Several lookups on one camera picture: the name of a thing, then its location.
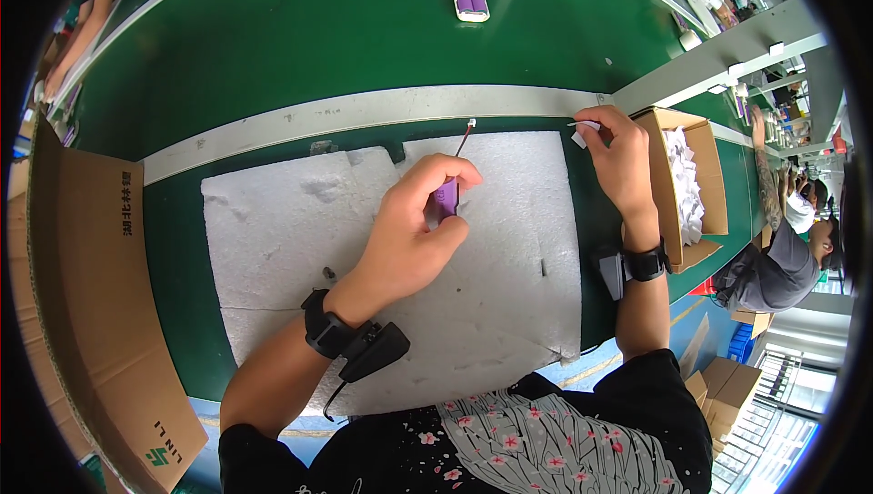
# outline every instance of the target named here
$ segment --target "green workbench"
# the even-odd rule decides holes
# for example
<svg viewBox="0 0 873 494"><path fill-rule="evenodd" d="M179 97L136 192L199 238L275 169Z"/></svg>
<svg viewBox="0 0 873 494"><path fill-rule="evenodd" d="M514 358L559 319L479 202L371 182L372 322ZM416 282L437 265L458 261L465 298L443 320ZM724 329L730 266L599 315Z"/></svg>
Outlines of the green workbench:
<svg viewBox="0 0 873 494"><path fill-rule="evenodd" d="M123 0L131 8L144 1ZM76 146L138 161L258 113L410 86L533 85L611 93L682 53L671 10L659 0L488 2L492 18L469 25L455 18L452 0L165 0L91 67L75 112ZM706 93L677 108L742 130L726 102ZM398 160L403 140L456 134L465 120L367 128L327 138L340 149L386 146ZM495 117L481 119L477 131L564 132L584 258L595 244L619 241L620 219L595 184L587 152L569 142L566 122ZM212 278L200 182L307 156L311 141L249 151L146 187L152 287L189 395L220 400L236 368ZM726 141L717 147L730 235L713 237L723 248L670 277L671 302L727 262L759 227L751 150ZM584 260L582 301L582 346L611 338L616 305Z"/></svg>

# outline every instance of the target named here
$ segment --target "gray t-shirt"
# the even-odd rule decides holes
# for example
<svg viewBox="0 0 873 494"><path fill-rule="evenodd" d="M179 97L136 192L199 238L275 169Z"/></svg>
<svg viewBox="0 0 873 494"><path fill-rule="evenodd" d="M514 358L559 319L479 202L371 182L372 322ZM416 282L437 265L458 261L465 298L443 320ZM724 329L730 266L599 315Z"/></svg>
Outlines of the gray t-shirt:
<svg viewBox="0 0 873 494"><path fill-rule="evenodd" d="M821 271L806 242L785 220L763 252L749 244L729 268L736 276L728 307L780 313L800 303L818 282Z"/></svg>

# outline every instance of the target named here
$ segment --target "black wire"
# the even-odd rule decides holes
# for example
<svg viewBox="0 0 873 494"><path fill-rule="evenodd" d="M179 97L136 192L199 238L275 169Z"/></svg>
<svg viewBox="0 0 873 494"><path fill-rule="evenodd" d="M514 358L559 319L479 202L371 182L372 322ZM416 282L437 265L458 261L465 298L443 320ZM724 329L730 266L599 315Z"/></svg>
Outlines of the black wire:
<svg viewBox="0 0 873 494"><path fill-rule="evenodd" d="M333 422L333 416L327 413L327 408L330 407L330 404L333 403L333 400L336 399L336 396L340 394L340 391L346 387L346 384L347 382L343 380L342 384L340 384L340 387L336 388L336 391L333 392L333 395L330 396L330 399L327 400L327 403L325 403L325 407L321 410L321 413L325 416L325 418L331 422Z"/></svg>

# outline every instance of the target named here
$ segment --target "white tape roll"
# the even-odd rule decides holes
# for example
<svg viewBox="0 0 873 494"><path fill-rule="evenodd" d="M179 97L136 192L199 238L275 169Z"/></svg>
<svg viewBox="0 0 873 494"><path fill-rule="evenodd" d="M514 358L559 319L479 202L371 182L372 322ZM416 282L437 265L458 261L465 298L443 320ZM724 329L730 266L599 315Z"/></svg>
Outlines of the white tape roll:
<svg viewBox="0 0 873 494"><path fill-rule="evenodd" d="M685 33L683 33L682 36L679 38L679 42L682 43L682 48L685 49L685 51L687 52L691 49L694 49L703 41L700 41L700 37L694 30L686 30Z"/></svg>

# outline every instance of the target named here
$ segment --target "blue floor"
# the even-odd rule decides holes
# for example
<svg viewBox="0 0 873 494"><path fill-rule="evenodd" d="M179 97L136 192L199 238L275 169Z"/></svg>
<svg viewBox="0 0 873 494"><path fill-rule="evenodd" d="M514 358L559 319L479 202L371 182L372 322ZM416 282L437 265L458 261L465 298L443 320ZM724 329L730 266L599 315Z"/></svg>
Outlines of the blue floor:
<svg viewBox="0 0 873 494"><path fill-rule="evenodd" d="M694 337L697 327L708 315L709 332L695 364L695 370L705 368L715 356L726 356L731 337L738 323L731 315L719 308L707 297L689 295L671 306L673 325L670 330L670 349L677 359ZM563 389L590 392L595 384L622 364L622 356L613 338L604 342L592 353L580 357L569 366L562 368L555 363L540 369L538 373L550 379ZM218 403L191 399L194 411L200 417L209 441L185 473L192 483L220 490L218 466ZM330 435L340 427L320 416L303 416L291 423L279 436L279 441L288 445L297 457L310 465L312 459L330 439Z"/></svg>

